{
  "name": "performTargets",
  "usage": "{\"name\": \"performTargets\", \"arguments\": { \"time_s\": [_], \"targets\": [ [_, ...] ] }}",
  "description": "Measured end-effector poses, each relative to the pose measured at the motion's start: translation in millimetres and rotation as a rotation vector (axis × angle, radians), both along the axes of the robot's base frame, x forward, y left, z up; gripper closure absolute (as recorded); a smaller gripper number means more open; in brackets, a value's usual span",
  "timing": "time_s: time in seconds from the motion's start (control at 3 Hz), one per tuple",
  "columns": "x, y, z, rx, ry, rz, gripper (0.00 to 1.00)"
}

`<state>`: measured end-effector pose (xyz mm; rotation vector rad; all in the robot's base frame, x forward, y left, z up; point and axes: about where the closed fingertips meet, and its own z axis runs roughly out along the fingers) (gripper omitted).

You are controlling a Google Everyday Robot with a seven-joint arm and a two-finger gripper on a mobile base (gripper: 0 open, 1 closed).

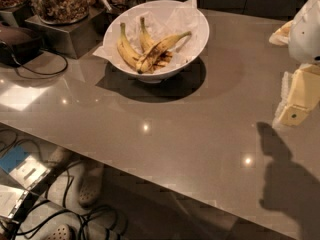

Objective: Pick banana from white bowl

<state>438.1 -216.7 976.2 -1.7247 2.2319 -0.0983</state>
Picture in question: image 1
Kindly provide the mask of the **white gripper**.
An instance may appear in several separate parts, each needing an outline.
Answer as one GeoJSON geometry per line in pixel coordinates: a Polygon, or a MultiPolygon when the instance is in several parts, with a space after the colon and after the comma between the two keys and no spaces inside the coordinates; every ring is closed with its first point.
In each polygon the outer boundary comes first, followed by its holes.
{"type": "Polygon", "coordinates": [[[289,54],[301,63],[294,72],[285,72],[281,85],[281,102],[275,112],[273,127],[301,124],[320,102],[320,0],[308,0],[293,21],[271,34],[269,42],[288,44],[289,54]]]}

